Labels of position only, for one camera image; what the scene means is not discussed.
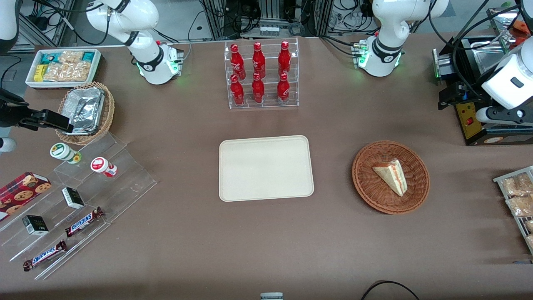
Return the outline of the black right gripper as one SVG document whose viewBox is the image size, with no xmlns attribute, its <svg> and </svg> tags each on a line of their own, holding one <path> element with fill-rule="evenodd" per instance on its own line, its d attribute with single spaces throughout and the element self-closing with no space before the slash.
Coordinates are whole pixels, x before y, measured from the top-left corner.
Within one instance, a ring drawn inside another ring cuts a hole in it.
<svg viewBox="0 0 533 300">
<path fill-rule="evenodd" d="M 5 89 L 0 90 L 0 127 L 8 128 L 19 124 L 19 127 L 38 131 L 41 128 L 52 128 L 72 133 L 74 126 L 70 118 L 51 110 L 30 110 L 22 97 Z"/>
</svg>

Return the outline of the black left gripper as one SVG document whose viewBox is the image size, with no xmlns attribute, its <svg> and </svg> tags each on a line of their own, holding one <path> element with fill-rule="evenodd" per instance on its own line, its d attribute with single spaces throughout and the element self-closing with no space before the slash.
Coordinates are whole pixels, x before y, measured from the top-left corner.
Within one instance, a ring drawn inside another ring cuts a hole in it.
<svg viewBox="0 0 533 300">
<path fill-rule="evenodd" d="M 448 87 L 448 92 L 438 93 L 438 110 L 448 106 L 466 104 L 478 101 L 478 95 L 468 88 L 463 82 L 456 82 Z"/>
</svg>

